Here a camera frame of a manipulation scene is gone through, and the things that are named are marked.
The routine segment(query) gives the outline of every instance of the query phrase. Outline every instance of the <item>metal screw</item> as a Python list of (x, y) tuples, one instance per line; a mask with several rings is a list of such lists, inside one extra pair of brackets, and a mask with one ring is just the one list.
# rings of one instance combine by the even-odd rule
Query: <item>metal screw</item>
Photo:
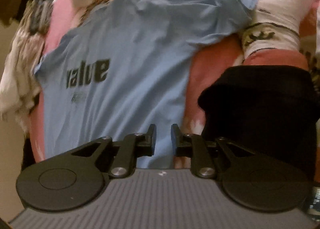
[(122, 167), (116, 167), (111, 170), (111, 173), (115, 176), (123, 176), (127, 173), (127, 170)]
[(206, 167), (206, 168), (201, 168), (199, 170), (199, 173), (202, 175), (202, 176), (205, 176), (205, 177), (209, 177), (209, 176), (212, 176), (214, 174), (214, 169), (213, 168), (209, 168), (209, 167)]

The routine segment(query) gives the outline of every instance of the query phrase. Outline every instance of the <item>pink fabric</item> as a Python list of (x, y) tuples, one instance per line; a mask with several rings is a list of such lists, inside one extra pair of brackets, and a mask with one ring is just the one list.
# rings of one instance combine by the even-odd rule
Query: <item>pink fabric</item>
[[(70, 29), (71, 21), (75, 15), (71, 0), (55, 0), (51, 24), (47, 33), (44, 54), (58, 47), (64, 34)], [(45, 159), (44, 151), (44, 97), (40, 93), (39, 105), (30, 114), (31, 128), (30, 140), (36, 162)]]
[[(70, 27), (77, 25), (80, 12), (76, 14), (72, 8), (70, 0), (56, 0), (52, 14), (52, 24), (46, 40), (46, 52), (56, 48), (63, 34)], [(315, 21), (304, 22), (302, 36), (315, 34)], [(204, 114), (197, 105), (197, 99), (200, 93), (210, 86), (227, 67), (233, 65), (234, 61), (242, 54), (239, 39), (232, 35), (224, 39), (221, 43), (209, 46), (199, 53), (193, 59), (190, 70), (189, 84), (187, 87), (187, 99), (184, 118), (184, 130), (188, 132), (199, 133), (204, 124)], [(36, 161), (42, 160), (44, 156), (44, 130), (43, 130), (43, 96), (40, 96), (39, 106), (31, 114), (32, 130), (30, 133), (33, 152)]]

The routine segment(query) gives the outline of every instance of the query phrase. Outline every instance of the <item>light blue t-shirt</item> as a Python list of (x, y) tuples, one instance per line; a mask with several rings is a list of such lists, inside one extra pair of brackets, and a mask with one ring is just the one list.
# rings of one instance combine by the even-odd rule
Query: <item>light blue t-shirt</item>
[(102, 136), (122, 140), (154, 123), (155, 155), (137, 166), (171, 168), (170, 127), (182, 123), (192, 56), (246, 27), (256, 3), (113, 0), (96, 7), (35, 71), (46, 158)]

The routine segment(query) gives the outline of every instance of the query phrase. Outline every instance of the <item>sock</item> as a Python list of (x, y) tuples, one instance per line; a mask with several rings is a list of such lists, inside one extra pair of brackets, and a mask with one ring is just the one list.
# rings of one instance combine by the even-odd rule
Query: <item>sock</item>
[(316, 0), (259, 0), (242, 33), (244, 57), (262, 49), (299, 50), (300, 22)]

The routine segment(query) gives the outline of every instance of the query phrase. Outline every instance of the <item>gray ribbed surface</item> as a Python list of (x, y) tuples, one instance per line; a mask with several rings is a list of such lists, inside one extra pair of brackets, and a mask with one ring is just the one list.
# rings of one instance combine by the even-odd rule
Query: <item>gray ribbed surface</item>
[(225, 197), (216, 183), (189, 170), (137, 170), (113, 180), (89, 205), (66, 213), (26, 209), (14, 229), (313, 229), (298, 209), (281, 214), (247, 210)]

